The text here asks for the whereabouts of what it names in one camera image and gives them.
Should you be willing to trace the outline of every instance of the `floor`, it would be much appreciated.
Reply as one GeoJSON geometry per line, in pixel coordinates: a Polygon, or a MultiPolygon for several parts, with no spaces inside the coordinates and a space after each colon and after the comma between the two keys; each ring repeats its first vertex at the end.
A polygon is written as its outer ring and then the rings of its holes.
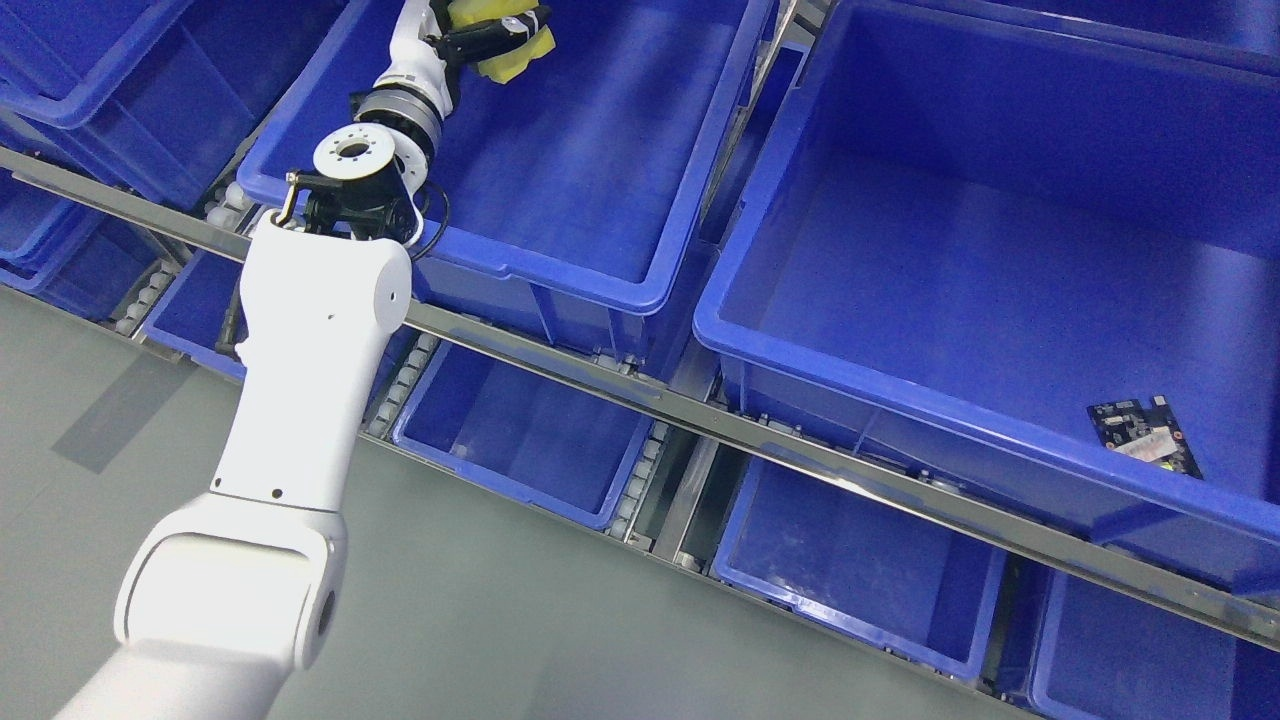
{"type": "MultiPolygon", "coordinates": [[[[236,400],[0,290],[0,717],[111,652],[120,577],[236,400]]],[[[275,720],[1027,717],[371,443],[351,478],[346,594],[275,720]]]]}

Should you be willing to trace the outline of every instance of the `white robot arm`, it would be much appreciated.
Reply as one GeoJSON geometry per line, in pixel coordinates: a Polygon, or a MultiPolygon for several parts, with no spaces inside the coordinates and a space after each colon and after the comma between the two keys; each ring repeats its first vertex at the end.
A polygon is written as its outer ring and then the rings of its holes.
{"type": "Polygon", "coordinates": [[[538,8],[451,36],[445,5],[406,3],[356,123],[316,147],[316,173],[291,173],[287,208],[251,233],[239,284],[251,336],[237,347],[247,374],[221,460],[209,492],[142,543],[116,598],[120,648],[58,719],[261,719],[320,651],[347,556],[351,452],[408,310],[413,195],[461,65],[518,47],[547,18],[538,8]],[[292,229],[300,188],[311,197],[292,229]]]}

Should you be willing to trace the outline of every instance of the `yellow cloth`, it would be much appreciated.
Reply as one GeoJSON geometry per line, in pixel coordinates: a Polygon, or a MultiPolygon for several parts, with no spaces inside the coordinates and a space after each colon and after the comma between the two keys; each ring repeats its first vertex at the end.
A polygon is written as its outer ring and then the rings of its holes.
{"type": "MultiPolygon", "coordinates": [[[[449,4],[449,17],[454,27],[475,24],[507,15],[517,15],[538,6],[538,0],[454,0],[449,4]]],[[[544,27],[522,47],[506,55],[476,63],[476,72],[486,78],[506,85],[511,78],[525,72],[529,63],[556,49],[552,28],[544,27]]]]}

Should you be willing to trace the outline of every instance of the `metal shelf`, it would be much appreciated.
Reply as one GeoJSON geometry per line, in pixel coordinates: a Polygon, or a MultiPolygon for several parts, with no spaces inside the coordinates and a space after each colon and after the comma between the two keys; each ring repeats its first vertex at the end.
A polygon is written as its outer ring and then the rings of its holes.
{"type": "MultiPolygon", "coordinates": [[[[0,167],[12,169],[24,182],[210,252],[243,261],[248,250],[248,238],[243,236],[8,149],[0,147],[0,167]]],[[[908,477],[895,469],[854,457],[801,437],[791,428],[735,415],[708,402],[705,395],[691,397],[632,369],[611,369],[590,357],[549,347],[475,318],[430,305],[411,304],[406,324],[682,428],[707,438],[708,443],[764,457],[847,492],[1280,651],[1280,610],[1231,596],[1130,555],[957,495],[952,488],[933,484],[927,478],[908,477]]],[[[703,452],[713,451],[714,446],[707,445],[703,452]]],[[[684,489],[685,496],[681,496],[676,506],[677,515],[669,518],[672,532],[676,533],[687,530],[689,519],[682,515],[696,506],[699,492],[696,487],[684,489]]],[[[655,546],[664,551],[664,560],[675,561],[678,557],[678,538],[655,546]]]]}

